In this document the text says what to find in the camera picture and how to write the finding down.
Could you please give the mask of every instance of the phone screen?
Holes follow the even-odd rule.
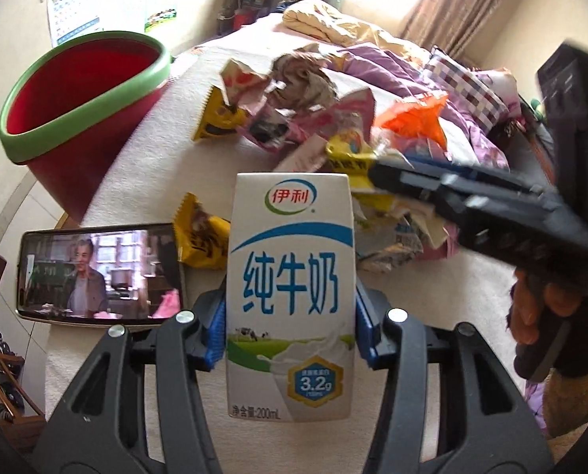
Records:
[[[159,324],[183,307],[171,224],[29,232],[18,264],[20,316],[68,324]]]

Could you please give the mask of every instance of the yellow comforter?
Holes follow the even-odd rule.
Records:
[[[292,5],[283,13],[283,24],[296,32],[338,46],[373,43],[418,68],[430,59],[430,53],[415,43],[397,39],[383,28],[343,14],[321,0],[303,0]]]

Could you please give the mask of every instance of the tile floor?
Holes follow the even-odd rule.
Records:
[[[26,359],[21,386],[42,410],[50,325],[27,321],[15,315],[15,277],[22,234],[26,231],[52,229],[62,214],[61,207],[36,182],[0,242],[0,255],[6,260],[0,281],[0,331],[11,349]]]

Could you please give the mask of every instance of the gold hexagon border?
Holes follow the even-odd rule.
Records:
[[[336,373],[335,390],[331,394],[325,395],[324,397],[322,397],[318,401],[310,401],[308,398],[303,397],[300,394],[297,394],[295,386],[294,386],[294,373],[299,370],[305,369],[314,363],[319,363],[323,367],[325,367],[325,369],[331,369]],[[345,374],[345,369],[343,367],[335,365],[334,363],[331,363],[330,361],[327,361],[320,356],[312,356],[306,362],[299,363],[298,365],[295,365],[294,367],[292,367],[288,371],[288,397],[291,397],[295,401],[303,403],[307,406],[311,406],[312,408],[318,408],[318,407],[324,405],[325,403],[330,402],[332,399],[336,399],[337,397],[340,397],[342,395],[342,390],[343,390],[342,381],[343,381],[344,374]]]

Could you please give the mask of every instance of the white blanket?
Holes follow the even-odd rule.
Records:
[[[267,72],[272,59],[287,51],[285,43],[277,49],[274,45],[269,49],[257,45],[254,52],[242,46],[237,50],[209,47],[170,87],[107,174],[84,225],[169,222],[187,191],[197,194],[209,212],[230,218],[236,174],[269,171],[277,160],[245,139],[193,143],[190,137],[200,119],[209,87],[220,84],[217,73],[230,56]],[[341,73],[331,72],[330,76],[341,94],[364,85]],[[373,91],[382,110],[394,97],[379,89]],[[411,263],[391,275],[362,273],[361,279],[366,285],[384,291],[394,306],[406,309],[427,324],[451,329],[460,321],[473,322],[513,372],[514,343],[505,330],[511,272],[508,266],[462,251],[450,260]],[[221,277],[219,272],[195,270],[188,280],[189,296],[194,299],[200,292],[216,287]],[[52,326],[46,368],[48,413],[55,408],[102,333]],[[147,423],[151,454],[161,458],[153,371],[148,370]],[[208,424],[224,472],[361,472],[377,419],[385,374],[369,371],[361,360],[357,362],[355,374],[351,418],[296,425],[231,419],[226,412],[224,364],[218,365],[213,373],[199,375]],[[437,401],[437,395],[429,395],[425,457],[434,456]]]

